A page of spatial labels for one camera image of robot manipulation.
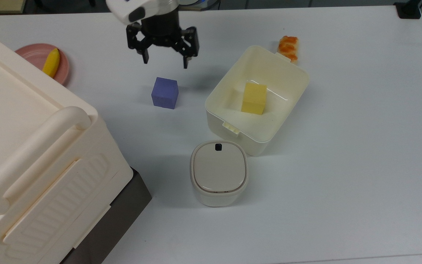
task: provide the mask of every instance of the plastic box handle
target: plastic box handle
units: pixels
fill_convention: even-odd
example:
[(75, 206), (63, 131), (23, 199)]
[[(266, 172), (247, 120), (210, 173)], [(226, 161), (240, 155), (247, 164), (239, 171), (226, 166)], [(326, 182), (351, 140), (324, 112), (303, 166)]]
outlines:
[(86, 130), (91, 124), (89, 116), (81, 108), (65, 107), (51, 115), (28, 140), (10, 155), (0, 165), (0, 215), (5, 214), (10, 207), (10, 202), (3, 197), (7, 189), (46, 150), (73, 125), (78, 130)]

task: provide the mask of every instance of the yellow sponge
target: yellow sponge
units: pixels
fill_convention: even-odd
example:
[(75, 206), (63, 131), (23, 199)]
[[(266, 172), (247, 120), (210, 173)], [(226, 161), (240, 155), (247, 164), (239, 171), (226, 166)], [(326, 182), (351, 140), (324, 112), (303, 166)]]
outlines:
[(242, 112), (261, 115), (266, 104), (266, 85), (248, 82), (243, 92)]

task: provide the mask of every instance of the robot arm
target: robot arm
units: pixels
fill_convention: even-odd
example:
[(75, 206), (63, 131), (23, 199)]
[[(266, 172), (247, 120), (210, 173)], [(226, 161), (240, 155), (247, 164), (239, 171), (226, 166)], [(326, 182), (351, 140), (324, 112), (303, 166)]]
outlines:
[[(198, 55), (196, 28), (180, 28), (177, 0), (107, 0), (107, 5), (127, 25), (128, 47), (141, 54), (144, 63), (149, 60), (147, 49), (153, 44), (179, 52), (185, 69), (191, 57)], [(144, 35), (141, 41), (136, 38), (139, 31)]]

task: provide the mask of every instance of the table surface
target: table surface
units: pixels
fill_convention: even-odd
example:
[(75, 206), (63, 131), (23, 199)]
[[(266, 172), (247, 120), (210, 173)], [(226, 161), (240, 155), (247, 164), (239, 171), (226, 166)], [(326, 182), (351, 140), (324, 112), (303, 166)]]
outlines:
[[(0, 16), (12, 50), (56, 45), (67, 88), (107, 122), (152, 201), (106, 263), (288, 263), (422, 254), (422, 18), (394, 7), (181, 12), (200, 53), (182, 69), (170, 48), (149, 64), (111, 14)], [(193, 196), (193, 149), (216, 140), (204, 101), (250, 45), (300, 38), (305, 93), (232, 206)], [(154, 107), (156, 77), (177, 80), (176, 109)]]
[(362, 259), (328, 260), (305, 264), (422, 264), (422, 255), (399, 257), (374, 257)]

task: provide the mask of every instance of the small white container with lid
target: small white container with lid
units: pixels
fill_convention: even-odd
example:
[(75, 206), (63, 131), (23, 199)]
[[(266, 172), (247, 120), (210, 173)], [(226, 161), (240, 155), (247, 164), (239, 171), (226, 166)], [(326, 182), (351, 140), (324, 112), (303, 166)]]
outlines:
[(204, 142), (191, 156), (190, 178), (202, 204), (229, 205), (248, 183), (245, 152), (239, 145), (225, 140)]

